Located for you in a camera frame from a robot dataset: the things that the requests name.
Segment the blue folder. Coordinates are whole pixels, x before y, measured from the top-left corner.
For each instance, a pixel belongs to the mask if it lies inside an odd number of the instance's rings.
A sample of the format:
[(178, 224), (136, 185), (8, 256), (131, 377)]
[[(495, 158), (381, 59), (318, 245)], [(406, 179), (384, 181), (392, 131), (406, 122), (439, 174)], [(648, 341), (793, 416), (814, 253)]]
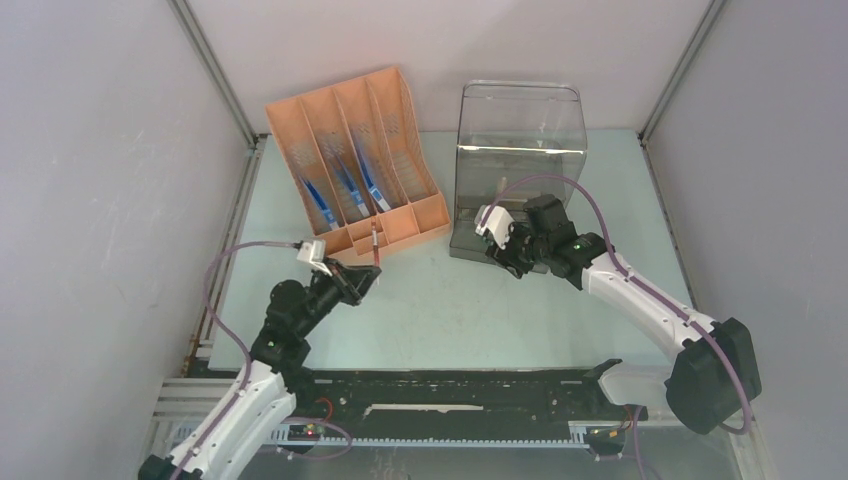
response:
[(370, 216), (370, 211), (366, 206), (365, 200), (361, 195), (361, 192), (353, 178), (353, 175), (347, 169), (346, 165), (339, 156), (334, 156), (333, 169), (336, 173), (336, 176), (341, 181), (343, 187), (347, 190), (360, 215), (364, 218), (368, 218)]
[(378, 186), (377, 182), (375, 181), (374, 171), (372, 166), (370, 165), (370, 160), (366, 155), (366, 150), (362, 142), (357, 137), (355, 137), (353, 139), (353, 143), (358, 158), (358, 163), (362, 172), (363, 180), (366, 185), (366, 189), (371, 199), (374, 201), (376, 209), (381, 213), (390, 211), (392, 207), (381, 192), (381, 189)]
[(332, 212), (332, 209), (329, 207), (328, 203), (326, 202), (324, 197), (321, 195), (319, 190), (309, 180), (307, 180), (303, 176), (300, 176), (299, 180), (303, 184), (303, 186), (307, 189), (307, 192), (309, 193), (309, 195), (312, 198), (313, 202), (315, 203), (317, 209), (319, 210), (319, 212), (321, 213), (325, 222), (327, 223), (328, 228), (330, 230), (338, 229), (340, 227), (340, 225), (339, 225), (334, 213)]

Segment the grey transparent drawer unit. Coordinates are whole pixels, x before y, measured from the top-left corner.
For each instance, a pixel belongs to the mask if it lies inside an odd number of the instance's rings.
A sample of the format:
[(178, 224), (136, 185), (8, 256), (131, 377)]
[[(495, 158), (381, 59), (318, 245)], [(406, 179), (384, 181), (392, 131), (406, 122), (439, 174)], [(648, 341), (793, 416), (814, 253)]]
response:
[(541, 194), (568, 201), (588, 139), (577, 88), (551, 82), (473, 80), (462, 90), (455, 162), (453, 258), (485, 261), (475, 233), (481, 207), (497, 200), (515, 219)]

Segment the red pen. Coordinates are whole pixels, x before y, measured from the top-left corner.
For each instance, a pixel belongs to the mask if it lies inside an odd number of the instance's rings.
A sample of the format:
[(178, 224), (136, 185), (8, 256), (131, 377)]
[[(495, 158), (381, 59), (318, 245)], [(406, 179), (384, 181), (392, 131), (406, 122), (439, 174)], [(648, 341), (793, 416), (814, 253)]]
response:
[(380, 253), (379, 253), (379, 232), (377, 227), (376, 218), (371, 219), (371, 241), (372, 241), (372, 258), (373, 265), (375, 267), (380, 266)]

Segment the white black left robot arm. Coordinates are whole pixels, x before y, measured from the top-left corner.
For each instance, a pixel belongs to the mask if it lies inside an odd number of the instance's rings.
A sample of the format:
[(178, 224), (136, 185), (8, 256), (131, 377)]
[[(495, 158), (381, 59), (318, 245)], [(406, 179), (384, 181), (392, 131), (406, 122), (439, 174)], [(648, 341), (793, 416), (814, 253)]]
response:
[(141, 479), (236, 479), (271, 432), (316, 403), (304, 362), (314, 328), (338, 305), (359, 305), (380, 276), (378, 266), (346, 266), (327, 258), (308, 284), (273, 287), (259, 334), (224, 397), (188, 439), (168, 455), (150, 455)]

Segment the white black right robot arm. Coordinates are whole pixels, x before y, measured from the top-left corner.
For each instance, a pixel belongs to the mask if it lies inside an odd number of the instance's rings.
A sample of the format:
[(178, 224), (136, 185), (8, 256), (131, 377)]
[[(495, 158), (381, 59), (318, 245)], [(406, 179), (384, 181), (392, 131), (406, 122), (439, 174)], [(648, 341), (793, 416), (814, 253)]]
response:
[(749, 329), (735, 318), (718, 322), (664, 291), (616, 253), (607, 239), (580, 234), (562, 202), (545, 194), (523, 206), (525, 221), (484, 205), (475, 232), (486, 255), (516, 278), (538, 266), (624, 314), (671, 361), (670, 368), (614, 361), (581, 392), (585, 411), (606, 418), (620, 406), (668, 408), (688, 429), (750, 432), (751, 402), (762, 391)]

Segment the orange plastic desk organizer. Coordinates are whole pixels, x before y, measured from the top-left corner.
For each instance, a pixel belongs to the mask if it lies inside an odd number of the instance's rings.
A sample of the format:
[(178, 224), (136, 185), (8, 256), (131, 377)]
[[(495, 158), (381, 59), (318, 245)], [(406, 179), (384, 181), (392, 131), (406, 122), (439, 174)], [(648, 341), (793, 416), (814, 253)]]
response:
[(450, 232), (398, 67), (269, 103), (265, 114), (328, 256), (367, 264)]

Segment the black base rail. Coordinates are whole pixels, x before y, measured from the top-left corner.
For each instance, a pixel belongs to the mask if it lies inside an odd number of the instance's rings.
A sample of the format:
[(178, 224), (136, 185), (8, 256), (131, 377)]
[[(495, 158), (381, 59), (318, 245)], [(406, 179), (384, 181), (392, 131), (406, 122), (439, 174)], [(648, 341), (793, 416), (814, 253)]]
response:
[(505, 370), (315, 370), (295, 416), (269, 442), (315, 446), (579, 448), (600, 429), (614, 439), (647, 409), (617, 405), (593, 368)]

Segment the aluminium frame post left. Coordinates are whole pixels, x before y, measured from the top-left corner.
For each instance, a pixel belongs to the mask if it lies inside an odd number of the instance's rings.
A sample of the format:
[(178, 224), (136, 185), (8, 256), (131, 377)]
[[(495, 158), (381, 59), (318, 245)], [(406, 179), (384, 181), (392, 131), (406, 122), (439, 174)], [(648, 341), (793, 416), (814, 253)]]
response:
[(240, 136), (249, 148), (255, 148), (259, 141), (259, 135), (252, 127), (191, 3), (186, 0), (168, 0), (167, 4), (175, 15), (214, 89), (228, 110)]

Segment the aluminium frame post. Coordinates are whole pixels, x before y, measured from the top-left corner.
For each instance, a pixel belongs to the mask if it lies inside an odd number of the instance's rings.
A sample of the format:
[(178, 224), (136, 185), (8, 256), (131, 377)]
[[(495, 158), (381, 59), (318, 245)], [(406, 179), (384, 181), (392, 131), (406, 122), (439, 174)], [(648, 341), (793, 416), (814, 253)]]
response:
[(656, 132), (666, 111), (673, 102), (677, 91), (693, 67), (700, 51), (719, 22), (723, 11), (730, 4), (728, 0), (710, 0), (696, 27), (687, 41), (667, 82), (660, 92), (641, 131), (639, 139), (643, 147), (647, 146)]
[(255, 148), (259, 141), (259, 135), (252, 127), (191, 3), (186, 0), (168, 0), (167, 4), (175, 15), (214, 89), (228, 110), (240, 136), (249, 148)]

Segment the aluminium frame post right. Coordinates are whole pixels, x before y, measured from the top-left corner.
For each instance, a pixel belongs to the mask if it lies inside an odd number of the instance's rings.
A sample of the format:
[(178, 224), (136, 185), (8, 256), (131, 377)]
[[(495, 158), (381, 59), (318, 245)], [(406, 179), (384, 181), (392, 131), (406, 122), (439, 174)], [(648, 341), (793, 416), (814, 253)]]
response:
[(700, 51), (719, 22), (723, 11), (730, 4), (728, 0), (710, 0), (696, 27), (687, 41), (667, 82), (660, 92), (641, 131), (639, 139), (643, 147), (647, 146), (656, 132), (666, 111), (673, 102), (677, 91), (693, 67)]

